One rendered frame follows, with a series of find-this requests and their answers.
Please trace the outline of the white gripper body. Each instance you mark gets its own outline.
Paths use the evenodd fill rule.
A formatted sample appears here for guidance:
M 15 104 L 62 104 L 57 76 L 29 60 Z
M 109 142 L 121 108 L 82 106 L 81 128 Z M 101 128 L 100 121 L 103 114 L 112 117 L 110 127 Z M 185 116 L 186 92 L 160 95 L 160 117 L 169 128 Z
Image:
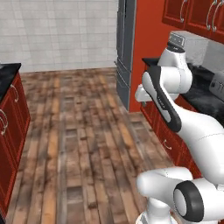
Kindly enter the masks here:
M 142 84 L 139 84 L 135 92 L 135 99 L 137 102 L 151 102 L 150 95 L 145 91 Z

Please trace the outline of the silver toaster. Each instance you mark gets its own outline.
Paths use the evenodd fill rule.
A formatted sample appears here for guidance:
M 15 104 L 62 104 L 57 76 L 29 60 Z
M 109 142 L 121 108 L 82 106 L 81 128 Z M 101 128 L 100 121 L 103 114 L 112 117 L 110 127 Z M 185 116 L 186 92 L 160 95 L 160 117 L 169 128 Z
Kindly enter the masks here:
M 224 101 L 224 71 L 220 71 L 213 76 L 209 90 L 220 100 Z

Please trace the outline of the red base cabinets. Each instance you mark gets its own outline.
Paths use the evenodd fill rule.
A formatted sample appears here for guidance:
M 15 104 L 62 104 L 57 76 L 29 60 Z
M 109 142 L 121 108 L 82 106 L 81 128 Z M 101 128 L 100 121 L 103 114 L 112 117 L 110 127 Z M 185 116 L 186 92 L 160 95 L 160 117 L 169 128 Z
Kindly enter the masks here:
M 165 151 L 171 161 L 176 166 L 183 166 L 190 170 L 195 179 L 201 177 L 201 172 L 198 166 L 193 161 L 193 158 L 184 141 L 174 132 L 172 132 L 165 124 L 160 115 L 155 103 L 149 101 L 143 103 L 141 110 L 149 122 L 152 130 L 157 135 L 159 142 L 163 145 Z M 165 148 L 163 141 L 167 140 L 166 144 L 172 147 L 172 150 Z

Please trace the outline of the grey fridge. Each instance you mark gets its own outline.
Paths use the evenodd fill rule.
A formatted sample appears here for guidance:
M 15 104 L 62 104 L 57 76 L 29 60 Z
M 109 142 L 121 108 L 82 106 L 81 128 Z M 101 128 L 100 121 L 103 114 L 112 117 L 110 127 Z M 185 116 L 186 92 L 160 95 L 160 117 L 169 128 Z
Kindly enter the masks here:
M 123 106 L 130 109 L 137 0 L 119 0 L 116 24 L 116 90 Z

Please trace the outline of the red tall cabinet panel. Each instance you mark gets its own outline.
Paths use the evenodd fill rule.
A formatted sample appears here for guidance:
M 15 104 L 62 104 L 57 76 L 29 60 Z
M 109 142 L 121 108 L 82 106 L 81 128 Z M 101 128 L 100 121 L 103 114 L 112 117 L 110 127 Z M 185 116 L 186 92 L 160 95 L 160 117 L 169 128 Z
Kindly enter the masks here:
M 173 26 L 162 23 L 165 0 L 136 0 L 136 24 L 131 72 L 129 111 L 137 112 L 140 104 L 135 92 L 142 83 L 142 58 L 158 58 L 165 49 Z

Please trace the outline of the grey microwave oven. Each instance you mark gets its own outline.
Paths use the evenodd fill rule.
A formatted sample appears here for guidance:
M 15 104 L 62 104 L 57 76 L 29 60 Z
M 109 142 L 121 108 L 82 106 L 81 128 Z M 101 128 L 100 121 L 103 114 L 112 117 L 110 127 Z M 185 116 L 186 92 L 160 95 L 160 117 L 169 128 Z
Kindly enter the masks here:
M 185 50 L 186 61 L 201 66 L 206 54 L 208 39 L 189 31 L 171 31 L 169 41 Z

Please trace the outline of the red upper cupboard door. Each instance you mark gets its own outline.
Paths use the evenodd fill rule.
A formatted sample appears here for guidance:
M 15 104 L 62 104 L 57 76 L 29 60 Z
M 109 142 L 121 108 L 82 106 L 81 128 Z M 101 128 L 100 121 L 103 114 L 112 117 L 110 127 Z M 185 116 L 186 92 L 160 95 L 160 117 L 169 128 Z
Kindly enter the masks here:
M 179 19 L 179 12 L 182 1 L 183 0 L 164 0 L 164 11 L 162 18 L 162 22 L 164 24 L 177 27 L 181 30 L 185 28 L 189 0 L 187 0 L 187 3 L 185 3 L 182 12 L 182 17 L 185 19 L 184 23 L 181 23 Z
M 208 12 L 209 6 L 212 2 L 213 0 L 190 0 L 189 1 L 187 17 L 185 22 L 185 28 L 189 32 L 200 35 L 202 37 L 209 36 L 211 29 L 210 31 L 207 30 L 206 19 L 207 19 L 207 12 Z M 212 21 L 212 14 L 214 12 L 214 7 L 212 8 L 210 12 L 210 16 L 209 16 L 208 23 L 210 25 Z
M 216 32 L 211 32 L 211 40 L 224 44 L 224 4 L 218 9 L 215 19 Z

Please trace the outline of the red base cabinet run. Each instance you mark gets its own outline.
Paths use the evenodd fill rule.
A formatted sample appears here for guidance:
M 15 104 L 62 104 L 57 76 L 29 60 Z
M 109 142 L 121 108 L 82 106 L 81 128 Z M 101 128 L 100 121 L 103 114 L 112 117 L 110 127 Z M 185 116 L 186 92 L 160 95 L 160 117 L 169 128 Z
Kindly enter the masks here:
M 0 102 L 0 210 L 5 217 L 16 176 L 30 115 L 19 73 Z

